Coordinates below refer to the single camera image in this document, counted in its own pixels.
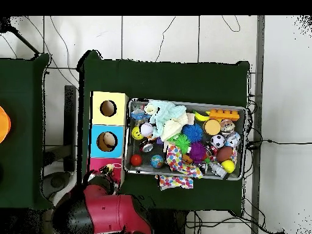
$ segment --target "blue spiky ball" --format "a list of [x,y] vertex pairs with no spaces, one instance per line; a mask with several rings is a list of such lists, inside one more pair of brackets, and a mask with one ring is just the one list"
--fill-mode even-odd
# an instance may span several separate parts
[[200,141],[203,135],[202,128],[198,124],[183,126],[182,133],[188,137],[191,143]]

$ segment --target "stacked boxes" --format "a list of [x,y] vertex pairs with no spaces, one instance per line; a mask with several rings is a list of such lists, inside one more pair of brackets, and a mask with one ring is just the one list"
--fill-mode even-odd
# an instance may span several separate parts
[[90,170],[114,164],[113,178],[124,181],[122,155],[128,97],[124,93],[91,92]]

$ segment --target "metal tray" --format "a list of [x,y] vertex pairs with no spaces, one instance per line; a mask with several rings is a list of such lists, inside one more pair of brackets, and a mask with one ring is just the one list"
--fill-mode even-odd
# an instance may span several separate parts
[[[131,137],[131,131],[135,125],[134,119],[130,118],[131,111],[134,105],[147,104],[151,99],[137,99],[133,98],[129,100],[127,106],[127,122],[126,122],[126,138],[124,145],[124,170],[127,173],[141,173],[141,174],[151,174],[151,175],[164,175],[164,176],[176,176],[176,177],[187,177],[179,172],[171,172],[169,166],[164,164],[161,168],[155,169],[151,166],[151,158],[155,154],[161,155],[166,161],[166,153],[163,152],[163,145],[154,144],[154,148],[150,152],[140,152],[139,145],[145,139],[134,140]],[[174,102],[175,105],[184,105],[186,107],[186,112],[192,113],[196,110],[201,115],[205,114],[205,111],[211,109],[223,109],[223,110],[237,110],[239,114],[239,120],[235,121],[235,131],[241,136],[241,144],[238,146],[238,156],[235,170],[229,175],[227,180],[239,180],[244,174],[244,161],[245,161],[245,149],[246,149],[246,125],[247,125],[247,110],[244,107],[234,107],[234,106],[224,106],[224,105],[212,105],[212,104],[198,104],[190,102]],[[201,127],[204,122],[200,122],[195,119],[194,123],[199,124]],[[210,141],[211,136],[204,133],[202,142]],[[133,154],[141,154],[143,162],[141,166],[134,167],[130,163],[130,158]],[[210,169],[203,177],[204,179],[221,179],[219,176],[214,175]]]

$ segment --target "red ball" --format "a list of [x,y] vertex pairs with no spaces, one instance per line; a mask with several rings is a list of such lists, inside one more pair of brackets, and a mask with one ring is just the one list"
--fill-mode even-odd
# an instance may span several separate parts
[[133,166],[139,166],[142,164],[142,157],[139,154],[133,154],[130,160]]

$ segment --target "orange lego brick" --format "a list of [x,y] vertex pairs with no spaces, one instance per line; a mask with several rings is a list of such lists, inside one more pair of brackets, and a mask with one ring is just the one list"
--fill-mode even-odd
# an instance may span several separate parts
[[239,114],[236,110],[210,110],[210,119],[231,119],[239,120]]

